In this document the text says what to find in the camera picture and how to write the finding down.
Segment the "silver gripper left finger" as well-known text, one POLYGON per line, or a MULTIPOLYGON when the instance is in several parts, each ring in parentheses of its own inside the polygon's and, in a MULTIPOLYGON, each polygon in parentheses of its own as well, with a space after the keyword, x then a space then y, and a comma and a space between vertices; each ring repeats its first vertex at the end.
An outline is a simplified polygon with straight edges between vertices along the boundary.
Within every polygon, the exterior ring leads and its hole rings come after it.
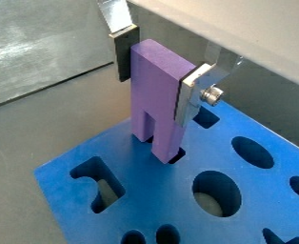
POLYGON ((140 28, 132 22, 125 0, 95 0, 114 44, 118 79, 130 78, 130 47, 140 42, 140 28))

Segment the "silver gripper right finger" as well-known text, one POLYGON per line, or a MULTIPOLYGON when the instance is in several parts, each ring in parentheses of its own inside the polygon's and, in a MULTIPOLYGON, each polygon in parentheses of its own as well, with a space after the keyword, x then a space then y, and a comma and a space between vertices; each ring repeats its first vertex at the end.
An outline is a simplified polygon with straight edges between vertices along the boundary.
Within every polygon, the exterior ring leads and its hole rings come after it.
POLYGON ((216 84, 238 68, 242 57, 209 42, 204 52, 204 62, 178 81, 174 121, 181 127, 198 114, 201 103, 216 106, 224 92, 216 84))

